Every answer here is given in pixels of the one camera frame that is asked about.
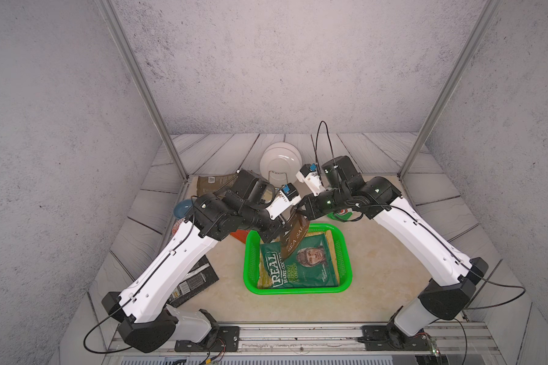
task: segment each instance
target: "beige tabletop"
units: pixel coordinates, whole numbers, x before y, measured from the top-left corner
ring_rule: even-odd
[[[373,175],[364,175],[369,180]],[[400,190],[396,176],[385,176]],[[302,194],[303,184],[295,184]],[[196,190],[196,178],[189,194]],[[244,284],[245,244],[229,236],[208,252],[219,280],[180,306],[208,310],[219,322],[388,321],[420,291],[430,274],[385,228],[364,218],[343,223],[327,217],[315,222],[337,226],[345,236],[353,281],[342,293],[257,295]]]

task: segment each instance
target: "mounting plate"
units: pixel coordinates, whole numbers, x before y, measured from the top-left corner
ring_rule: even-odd
[[[223,326],[219,327],[217,338],[226,343],[226,352],[236,352],[238,342],[240,341],[240,327],[238,326]],[[211,347],[211,352],[218,354],[223,349],[219,340]],[[175,352],[206,352],[207,349],[199,344],[191,341],[177,341],[175,344]]]
[[[362,326],[364,335],[358,342],[365,345],[367,351],[431,351],[430,340],[424,336],[410,338],[404,347],[394,347],[389,341],[386,326]]]

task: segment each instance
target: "green plastic basket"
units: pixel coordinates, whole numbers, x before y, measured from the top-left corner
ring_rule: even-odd
[[[244,262],[244,283],[254,294],[311,294],[311,293],[339,293],[351,285],[353,273],[351,272],[351,263],[345,238],[343,233],[332,224],[311,223],[309,232],[331,231],[335,243],[335,254],[337,257],[337,270],[339,272],[339,282],[336,287],[323,288],[282,288],[282,289],[258,289],[258,278],[260,276],[260,236],[256,231],[251,231],[245,240],[245,262]]]

